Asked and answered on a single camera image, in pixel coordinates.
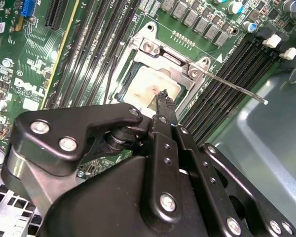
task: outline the screw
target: screw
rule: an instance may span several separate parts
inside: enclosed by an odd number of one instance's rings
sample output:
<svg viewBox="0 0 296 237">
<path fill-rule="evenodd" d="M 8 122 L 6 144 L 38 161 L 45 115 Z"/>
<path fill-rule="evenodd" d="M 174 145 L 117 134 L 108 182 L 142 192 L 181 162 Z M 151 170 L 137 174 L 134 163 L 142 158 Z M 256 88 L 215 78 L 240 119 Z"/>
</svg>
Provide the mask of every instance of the screw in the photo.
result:
<svg viewBox="0 0 296 237">
<path fill-rule="evenodd" d="M 84 172 L 83 172 L 83 171 L 78 171 L 78 172 L 77 172 L 77 176 L 78 176 L 79 178 L 82 178 L 82 177 L 84 176 Z"/>
<path fill-rule="evenodd" d="M 208 147 L 208 149 L 209 149 L 209 151 L 211 152 L 211 153 L 216 153 L 216 151 L 215 151 L 215 148 L 214 147 Z"/>
<path fill-rule="evenodd" d="M 72 152 L 77 149 L 77 143 L 72 139 L 65 137 L 59 141 L 59 146 L 66 152 Z"/>
<path fill-rule="evenodd" d="M 286 222 L 282 222 L 282 226 L 284 227 L 284 229 L 285 229 L 290 235 L 293 235 L 293 230 L 292 230 L 292 228 L 289 226 L 289 224 L 287 224 Z"/>
<path fill-rule="evenodd" d="M 275 233 L 277 233 L 279 235 L 282 233 L 280 226 L 275 221 L 273 221 L 273 220 L 270 221 L 270 225 L 271 225 L 272 229 L 275 231 Z"/>
<path fill-rule="evenodd" d="M 185 127 L 181 127 L 181 131 L 184 134 L 188 134 L 188 130 Z"/>
<path fill-rule="evenodd" d="M 160 120 L 161 122 L 163 122 L 163 123 L 167 123 L 167 120 L 166 120 L 165 117 L 159 117 L 159 120 Z"/>
<path fill-rule="evenodd" d="M 45 134 L 49 131 L 49 126 L 47 123 L 42 121 L 33 122 L 30 126 L 31 130 L 37 134 Z"/>
<path fill-rule="evenodd" d="M 160 204 L 166 211 L 174 211 L 176 209 L 176 203 L 174 199 L 168 194 L 162 194 L 160 196 Z"/>
<path fill-rule="evenodd" d="M 137 112 L 135 109 L 129 109 L 129 112 L 130 112 L 132 115 L 138 116 L 138 112 Z"/>
<path fill-rule="evenodd" d="M 227 225 L 233 234 L 235 234 L 236 236 L 241 235 L 240 226 L 235 219 L 228 217 L 227 218 Z"/>
</svg>

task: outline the white plastic part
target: white plastic part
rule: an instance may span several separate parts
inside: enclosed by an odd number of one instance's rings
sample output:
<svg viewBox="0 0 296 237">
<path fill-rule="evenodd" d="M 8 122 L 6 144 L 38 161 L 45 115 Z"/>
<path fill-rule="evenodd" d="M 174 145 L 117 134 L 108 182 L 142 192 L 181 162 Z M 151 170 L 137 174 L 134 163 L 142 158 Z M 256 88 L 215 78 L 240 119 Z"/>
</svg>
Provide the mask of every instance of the white plastic part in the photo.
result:
<svg viewBox="0 0 296 237">
<path fill-rule="evenodd" d="M 272 35 L 270 38 L 263 41 L 263 44 L 269 48 L 276 48 L 276 46 L 281 42 L 281 37 L 278 35 Z"/>
<path fill-rule="evenodd" d="M 280 57 L 287 59 L 287 60 L 293 60 L 296 56 L 296 49 L 295 48 L 289 48 L 286 50 L 285 53 L 281 53 Z"/>
</svg>

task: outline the chip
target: chip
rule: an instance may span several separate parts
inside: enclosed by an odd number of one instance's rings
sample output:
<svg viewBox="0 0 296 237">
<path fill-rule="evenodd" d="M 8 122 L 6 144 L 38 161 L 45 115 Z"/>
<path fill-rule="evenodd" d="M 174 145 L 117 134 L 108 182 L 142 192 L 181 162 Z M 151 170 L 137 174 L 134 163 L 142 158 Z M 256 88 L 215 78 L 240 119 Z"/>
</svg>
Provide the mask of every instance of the chip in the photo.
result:
<svg viewBox="0 0 296 237">
<path fill-rule="evenodd" d="M 257 9 L 258 11 L 260 11 L 260 10 L 262 10 L 262 8 L 264 7 L 264 5 L 265 5 L 265 3 L 262 2 L 262 1 L 260 1 L 259 4 L 257 5 L 256 9 Z"/>
<path fill-rule="evenodd" d="M 294 25 L 291 22 L 288 22 L 286 24 L 286 26 L 283 28 L 286 32 L 290 32 L 292 31 L 292 29 L 294 28 Z"/>
<path fill-rule="evenodd" d="M 204 11 L 203 11 L 203 13 L 202 13 L 202 16 L 203 17 L 207 17 L 208 16 L 208 14 L 211 12 L 212 10 L 211 9 L 209 9 L 208 7 L 207 8 L 205 8 L 204 9 Z"/>
<path fill-rule="evenodd" d="M 272 20 L 275 20 L 277 16 L 278 16 L 278 11 L 275 9 L 272 9 L 268 14 L 268 17 Z"/>
<path fill-rule="evenodd" d="M 220 19 L 221 19 L 220 16 L 215 16 L 215 17 L 213 18 L 213 20 L 212 20 L 212 23 L 213 23 L 213 24 L 217 24 L 217 23 L 219 22 Z"/>
<path fill-rule="evenodd" d="M 230 24 L 228 22 L 225 22 L 225 24 L 222 26 L 222 30 L 223 31 L 227 31 L 227 29 L 229 28 Z"/>
<path fill-rule="evenodd" d="M 196 0 L 196 1 L 193 3 L 193 5 L 192 5 L 192 9 L 193 9 L 194 11 L 197 11 L 198 8 L 199 8 L 199 6 L 200 6 L 200 4 L 201 4 L 201 2 L 198 1 L 198 0 Z"/>
<path fill-rule="evenodd" d="M 255 22 L 258 20 L 260 16 L 260 13 L 257 11 L 257 10 L 253 10 L 249 16 L 248 16 L 248 20 L 252 21 L 252 22 Z"/>
</svg>

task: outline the blue connector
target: blue connector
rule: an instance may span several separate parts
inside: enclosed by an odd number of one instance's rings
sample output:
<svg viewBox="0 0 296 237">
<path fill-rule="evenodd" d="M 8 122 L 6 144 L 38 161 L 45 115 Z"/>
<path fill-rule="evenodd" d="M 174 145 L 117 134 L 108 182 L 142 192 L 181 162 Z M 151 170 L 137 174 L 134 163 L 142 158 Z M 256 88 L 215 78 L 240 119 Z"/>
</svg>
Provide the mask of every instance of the blue connector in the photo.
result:
<svg viewBox="0 0 296 237">
<path fill-rule="evenodd" d="M 23 9 L 20 12 L 21 16 L 28 17 L 34 13 L 36 0 L 24 0 Z"/>
</svg>

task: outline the motherboard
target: motherboard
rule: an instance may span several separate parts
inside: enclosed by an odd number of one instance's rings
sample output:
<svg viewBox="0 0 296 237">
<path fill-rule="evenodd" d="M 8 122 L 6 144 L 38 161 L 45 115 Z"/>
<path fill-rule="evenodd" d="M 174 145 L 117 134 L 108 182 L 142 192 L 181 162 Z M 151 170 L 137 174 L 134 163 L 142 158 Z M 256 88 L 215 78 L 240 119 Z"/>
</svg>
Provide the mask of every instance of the motherboard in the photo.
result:
<svg viewBox="0 0 296 237">
<path fill-rule="evenodd" d="M 142 110 L 165 90 L 200 145 L 247 99 L 206 73 L 255 92 L 295 56 L 296 0 L 0 0 L 0 148 L 22 112 Z"/>
</svg>

